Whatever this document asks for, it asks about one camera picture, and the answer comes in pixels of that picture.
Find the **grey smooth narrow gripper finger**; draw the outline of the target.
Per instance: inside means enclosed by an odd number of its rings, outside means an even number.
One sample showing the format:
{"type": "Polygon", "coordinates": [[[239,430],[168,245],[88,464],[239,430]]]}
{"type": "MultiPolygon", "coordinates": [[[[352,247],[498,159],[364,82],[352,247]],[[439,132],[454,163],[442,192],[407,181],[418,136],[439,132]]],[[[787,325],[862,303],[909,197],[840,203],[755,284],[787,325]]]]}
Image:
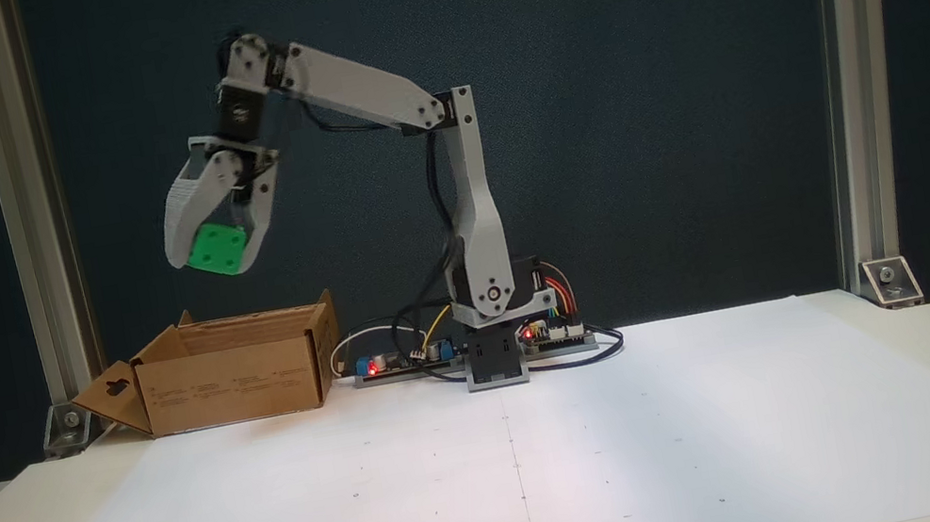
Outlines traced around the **grey smooth narrow gripper finger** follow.
{"type": "Polygon", "coordinates": [[[278,159],[264,160],[258,167],[221,169],[220,184],[227,189],[230,237],[236,271],[246,273],[261,253],[260,248],[271,225],[278,159]]]}

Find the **grey ribbed wide gripper finger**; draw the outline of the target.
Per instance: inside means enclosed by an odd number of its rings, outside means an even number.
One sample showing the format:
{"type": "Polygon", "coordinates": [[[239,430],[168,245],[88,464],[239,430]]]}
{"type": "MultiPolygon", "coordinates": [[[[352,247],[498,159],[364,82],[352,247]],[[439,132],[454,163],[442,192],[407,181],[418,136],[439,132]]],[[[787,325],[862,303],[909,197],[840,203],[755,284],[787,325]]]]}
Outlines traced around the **grey ribbed wide gripper finger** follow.
{"type": "Polygon", "coordinates": [[[212,215],[201,217],[203,210],[196,192],[198,176],[189,157],[166,197],[164,244],[169,265],[174,269],[222,262],[223,256],[216,256],[216,252],[233,234],[232,227],[210,221],[212,215]]]}

